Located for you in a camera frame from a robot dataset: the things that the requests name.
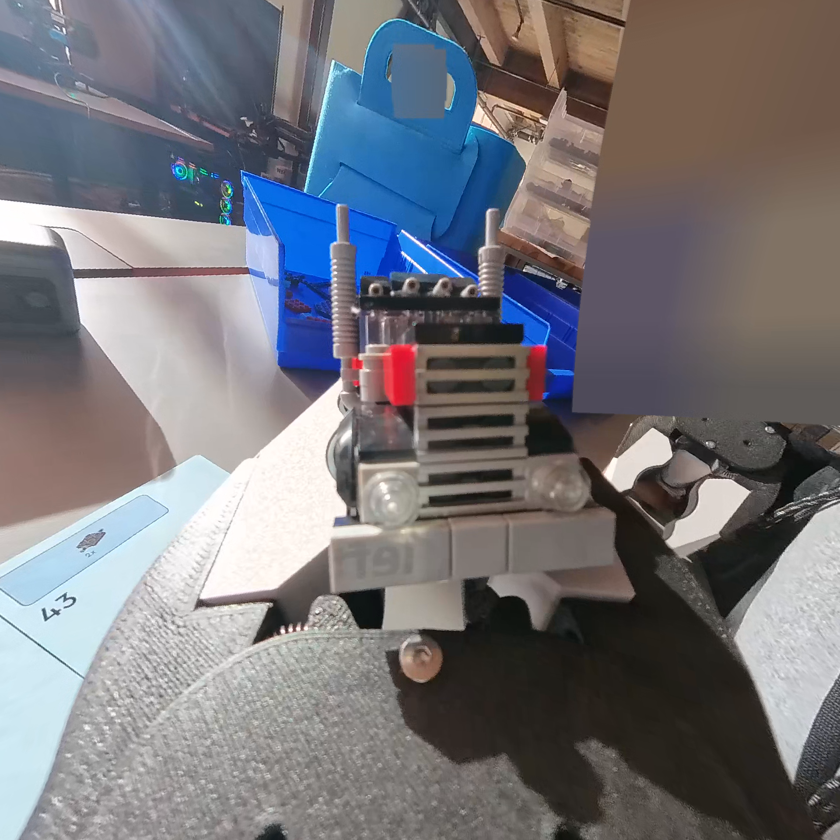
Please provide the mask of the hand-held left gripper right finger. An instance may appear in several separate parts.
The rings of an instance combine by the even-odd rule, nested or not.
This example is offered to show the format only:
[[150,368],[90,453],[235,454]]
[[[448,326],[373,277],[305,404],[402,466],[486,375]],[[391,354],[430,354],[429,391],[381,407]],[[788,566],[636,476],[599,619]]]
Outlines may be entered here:
[[512,509],[489,529],[489,587],[517,623],[570,632],[564,599],[627,603],[635,592],[616,551],[616,514],[594,501],[579,459],[526,459]]

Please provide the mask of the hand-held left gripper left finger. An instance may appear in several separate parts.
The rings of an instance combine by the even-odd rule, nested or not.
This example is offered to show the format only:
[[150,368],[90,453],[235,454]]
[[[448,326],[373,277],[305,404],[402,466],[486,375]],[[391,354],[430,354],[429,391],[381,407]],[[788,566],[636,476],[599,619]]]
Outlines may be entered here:
[[329,587],[327,549],[344,504],[325,450],[339,425],[333,384],[245,464],[245,489],[198,601],[278,605],[284,624],[304,623]]

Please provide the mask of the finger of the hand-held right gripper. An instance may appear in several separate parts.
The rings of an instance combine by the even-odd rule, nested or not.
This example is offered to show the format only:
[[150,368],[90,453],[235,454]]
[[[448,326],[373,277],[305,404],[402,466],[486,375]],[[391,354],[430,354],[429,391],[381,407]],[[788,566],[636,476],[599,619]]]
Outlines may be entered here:
[[675,453],[663,465],[643,469],[628,499],[658,533],[708,532],[711,504],[700,499],[700,491],[722,469],[720,457]]

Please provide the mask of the toy brick truck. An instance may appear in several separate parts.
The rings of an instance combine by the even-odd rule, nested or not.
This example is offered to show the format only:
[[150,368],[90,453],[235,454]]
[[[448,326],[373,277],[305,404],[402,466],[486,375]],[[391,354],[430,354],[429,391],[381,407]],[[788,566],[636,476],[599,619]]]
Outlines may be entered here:
[[477,282],[357,280],[350,210],[335,213],[343,418],[327,462],[345,513],[329,541],[331,591],[610,567],[616,518],[543,404],[547,349],[501,317],[499,211],[486,212]]

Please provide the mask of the grey desk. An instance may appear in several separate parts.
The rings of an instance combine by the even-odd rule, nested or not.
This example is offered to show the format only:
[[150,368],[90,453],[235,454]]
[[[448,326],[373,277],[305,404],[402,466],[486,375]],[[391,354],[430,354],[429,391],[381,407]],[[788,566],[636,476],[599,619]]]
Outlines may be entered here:
[[2,561],[200,455],[234,469],[334,383],[282,370],[240,227],[2,201],[57,229],[81,329],[2,338]]

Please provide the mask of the light blue instruction booklet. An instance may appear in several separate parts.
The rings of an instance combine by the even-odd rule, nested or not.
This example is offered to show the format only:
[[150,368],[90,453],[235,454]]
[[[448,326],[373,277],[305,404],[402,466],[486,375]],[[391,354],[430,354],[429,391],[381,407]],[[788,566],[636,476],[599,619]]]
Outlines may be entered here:
[[190,458],[2,564],[1,838],[18,838],[133,588],[228,473]]

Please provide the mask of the pile of loose toy bricks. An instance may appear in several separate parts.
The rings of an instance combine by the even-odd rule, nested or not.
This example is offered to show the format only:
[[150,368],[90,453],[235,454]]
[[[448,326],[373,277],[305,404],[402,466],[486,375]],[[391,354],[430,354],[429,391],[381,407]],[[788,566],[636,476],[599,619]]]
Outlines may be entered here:
[[331,321],[330,280],[286,271],[283,282],[281,314],[285,320]]

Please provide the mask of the clear plastic storage drawers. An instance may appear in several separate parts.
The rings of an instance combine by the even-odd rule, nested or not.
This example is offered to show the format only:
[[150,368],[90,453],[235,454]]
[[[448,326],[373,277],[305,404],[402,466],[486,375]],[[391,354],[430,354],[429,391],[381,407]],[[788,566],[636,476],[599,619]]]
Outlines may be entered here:
[[520,240],[585,266],[604,130],[563,89],[532,153],[503,227]]

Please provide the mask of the computer with coloured lights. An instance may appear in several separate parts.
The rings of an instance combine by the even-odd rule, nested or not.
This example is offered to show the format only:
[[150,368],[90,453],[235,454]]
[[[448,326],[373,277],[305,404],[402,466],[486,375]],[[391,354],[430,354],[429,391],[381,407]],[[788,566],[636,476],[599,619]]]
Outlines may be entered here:
[[170,153],[169,207],[174,217],[209,224],[243,224],[242,185],[233,171],[216,171]]

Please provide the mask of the blue felt bag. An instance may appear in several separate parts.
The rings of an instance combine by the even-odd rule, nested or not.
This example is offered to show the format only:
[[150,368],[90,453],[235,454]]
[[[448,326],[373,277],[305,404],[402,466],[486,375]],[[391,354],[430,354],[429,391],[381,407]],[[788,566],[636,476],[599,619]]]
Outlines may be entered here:
[[[454,96],[440,119],[396,115],[396,49],[435,49]],[[461,252],[485,241],[490,208],[503,217],[526,169],[513,143],[473,122],[476,75],[450,39],[401,18],[375,30],[361,73],[331,64],[304,190],[380,217]]]

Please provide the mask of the wooden table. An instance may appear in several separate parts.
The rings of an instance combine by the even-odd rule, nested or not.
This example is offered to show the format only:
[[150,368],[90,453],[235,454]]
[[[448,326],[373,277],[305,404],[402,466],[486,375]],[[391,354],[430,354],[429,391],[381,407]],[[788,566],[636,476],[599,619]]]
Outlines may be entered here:
[[81,91],[72,95],[54,81],[48,83],[6,68],[1,68],[1,93],[7,97],[28,100],[40,106],[67,111],[172,143],[185,144],[206,154],[214,152],[211,142],[116,98],[98,98]]

